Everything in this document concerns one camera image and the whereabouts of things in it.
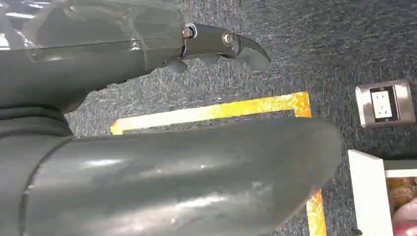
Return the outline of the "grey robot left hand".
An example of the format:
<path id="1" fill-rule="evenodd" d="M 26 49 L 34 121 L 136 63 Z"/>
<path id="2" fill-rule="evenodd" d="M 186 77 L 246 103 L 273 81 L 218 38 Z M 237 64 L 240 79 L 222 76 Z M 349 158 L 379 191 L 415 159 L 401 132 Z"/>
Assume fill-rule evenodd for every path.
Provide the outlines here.
<path id="1" fill-rule="evenodd" d="M 92 91 L 220 57 L 270 65 L 163 0 L 1 1 L 1 235 L 259 236 L 295 214 L 341 161 L 325 120 L 78 138 L 64 117 Z"/>

